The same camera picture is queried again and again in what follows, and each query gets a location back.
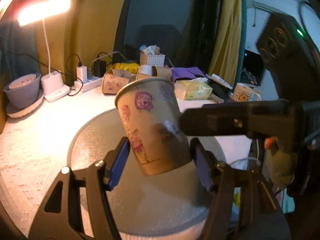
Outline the paper cup with pink drawings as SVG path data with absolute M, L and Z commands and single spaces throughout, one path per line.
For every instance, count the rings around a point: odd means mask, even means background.
M 189 142 L 180 128 L 180 109 L 168 79 L 151 77 L 129 83 L 116 95 L 131 148 L 142 173 L 153 176 L 191 162 Z

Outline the right brown paper cup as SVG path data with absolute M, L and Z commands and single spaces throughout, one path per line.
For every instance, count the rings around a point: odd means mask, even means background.
M 152 75 L 155 77 L 163 77 L 166 79 L 170 79 L 172 76 L 172 70 L 166 67 L 152 66 Z

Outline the plain brown paper cup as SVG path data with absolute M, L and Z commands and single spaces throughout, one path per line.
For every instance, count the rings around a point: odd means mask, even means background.
M 142 80 L 142 79 L 148 79 L 148 78 L 152 78 L 152 75 L 147 75 L 144 73 L 137 73 L 136 75 L 136 80 Z

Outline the lying paper cup with drawings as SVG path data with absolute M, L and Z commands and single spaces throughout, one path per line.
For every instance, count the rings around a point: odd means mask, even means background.
M 129 79 L 106 73 L 103 77 L 102 93 L 117 94 L 125 85 L 129 83 Z

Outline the white cartoon mug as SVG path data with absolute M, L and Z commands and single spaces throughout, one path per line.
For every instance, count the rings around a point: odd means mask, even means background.
M 235 102 L 261 101 L 260 94 L 243 83 L 237 83 L 229 97 Z

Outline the black wallet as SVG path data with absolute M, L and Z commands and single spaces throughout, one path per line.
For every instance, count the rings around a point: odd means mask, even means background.
M 223 99 L 224 102 L 234 102 L 229 96 L 231 90 L 211 79 L 207 80 L 207 84 L 213 89 L 212 93 L 219 98 Z

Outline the black monitor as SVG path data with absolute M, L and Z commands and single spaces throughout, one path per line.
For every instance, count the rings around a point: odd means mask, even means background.
M 245 50 L 240 82 L 260 86 L 264 72 L 265 66 L 261 55 L 250 50 Z

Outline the white cream tube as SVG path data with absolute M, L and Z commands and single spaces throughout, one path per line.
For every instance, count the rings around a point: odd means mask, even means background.
M 206 74 L 206 77 L 211 79 L 211 80 L 213 80 L 213 81 L 215 81 L 216 83 L 218 83 L 218 84 L 230 89 L 230 90 L 233 89 L 233 87 L 229 83 L 227 83 L 224 79 L 222 79 L 221 77 L 219 77 L 216 74 L 212 74 L 212 75 Z

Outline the yellow tissue pack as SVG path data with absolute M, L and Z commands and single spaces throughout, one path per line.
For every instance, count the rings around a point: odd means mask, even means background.
M 206 100 L 210 97 L 213 89 L 206 82 L 205 77 L 192 80 L 178 80 L 175 83 L 175 95 L 182 100 Z

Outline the round grey warming pad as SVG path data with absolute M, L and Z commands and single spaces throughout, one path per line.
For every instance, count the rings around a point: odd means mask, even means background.
M 74 136 L 68 166 L 87 168 L 115 149 L 123 136 L 117 110 L 99 114 Z M 198 239 L 212 200 L 193 163 L 144 176 L 134 153 L 129 154 L 121 179 L 107 198 L 122 239 Z

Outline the white plate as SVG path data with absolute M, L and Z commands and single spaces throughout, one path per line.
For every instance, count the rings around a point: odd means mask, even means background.
M 33 113 L 43 102 L 43 99 L 44 99 L 43 90 L 39 89 L 35 102 L 33 102 L 30 106 L 22 109 L 18 109 L 12 103 L 8 103 L 6 107 L 6 113 L 9 117 L 13 119 L 22 118 L 30 113 Z

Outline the white plastic basket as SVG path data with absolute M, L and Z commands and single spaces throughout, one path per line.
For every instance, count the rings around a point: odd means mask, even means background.
M 139 59 L 140 65 L 148 65 L 151 67 L 152 66 L 163 67 L 164 61 L 165 61 L 164 54 L 146 55 L 146 54 L 140 53 L 140 59 Z

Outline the white power strip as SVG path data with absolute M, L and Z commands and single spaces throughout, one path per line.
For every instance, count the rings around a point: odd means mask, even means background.
M 103 81 L 102 77 L 90 77 L 85 83 L 81 83 L 81 81 L 74 81 L 73 88 L 78 92 L 85 93 L 89 90 L 92 90 L 96 87 L 101 86 Z

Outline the white charger plug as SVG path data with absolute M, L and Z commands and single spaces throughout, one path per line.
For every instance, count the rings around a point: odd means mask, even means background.
M 86 83 L 88 80 L 87 67 L 86 66 L 78 66 L 76 68 L 76 76 L 77 76 L 77 79 L 79 79 L 83 83 Z

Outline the black power adapter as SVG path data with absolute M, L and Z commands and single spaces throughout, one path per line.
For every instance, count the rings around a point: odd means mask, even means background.
M 106 73 L 107 63 L 104 60 L 97 60 L 94 62 L 94 76 L 103 77 Z

